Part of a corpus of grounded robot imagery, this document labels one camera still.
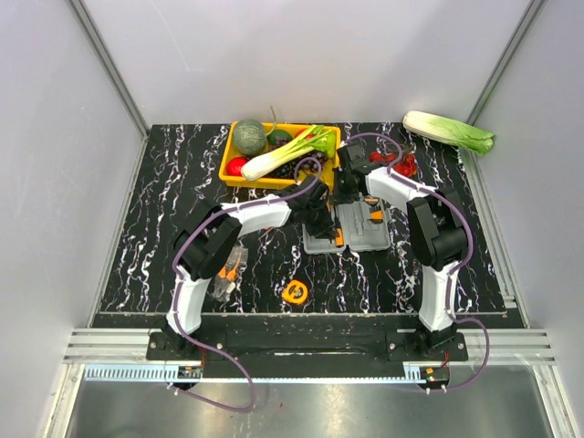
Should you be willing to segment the orange black screwdriver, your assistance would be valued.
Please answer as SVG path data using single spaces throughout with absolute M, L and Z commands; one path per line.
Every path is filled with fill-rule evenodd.
M 365 197 L 363 202 L 369 207 L 369 221 L 372 224 L 382 224 L 384 221 L 381 199 L 376 197 Z
M 323 245 L 331 245 L 335 248 L 344 246 L 344 237 L 340 228 L 329 229 L 316 237 L 316 240 Z

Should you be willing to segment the grey plastic tool case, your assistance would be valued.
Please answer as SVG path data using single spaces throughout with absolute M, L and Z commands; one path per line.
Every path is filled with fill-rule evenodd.
M 344 246 L 335 248 L 323 245 L 310 236 L 302 226 L 303 246 L 309 255 L 340 254 L 346 249 L 352 252 L 372 252 L 386 250 L 391 245 L 387 226 L 387 214 L 382 203 L 384 221 L 382 224 L 372 224 L 369 221 L 369 207 L 361 198 L 357 202 L 336 205 L 331 215 L 338 228 L 342 230 Z

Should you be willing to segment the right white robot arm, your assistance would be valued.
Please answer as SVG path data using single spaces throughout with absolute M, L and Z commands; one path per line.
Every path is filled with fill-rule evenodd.
M 341 146 L 337 155 L 337 199 L 379 198 L 407 214 L 412 252 L 422 265 L 419 325 L 410 348 L 423 355 L 446 349 L 456 333 L 458 274 L 474 249 L 457 191 L 415 182 L 390 165 L 371 162 L 358 143 Z

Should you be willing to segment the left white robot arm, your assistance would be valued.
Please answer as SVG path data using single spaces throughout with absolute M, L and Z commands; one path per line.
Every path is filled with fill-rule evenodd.
M 175 287 L 162 333 L 176 350 L 202 323 L 202 307 L 211 280 L 228 261 L 239 239 L 267 228 L 302 224 L 317 235 L 335 231 L 328 209 L 329 187 L 315 176 L 281 191 L 242 203 L 204 199 L 192 226 L 174 243 Z

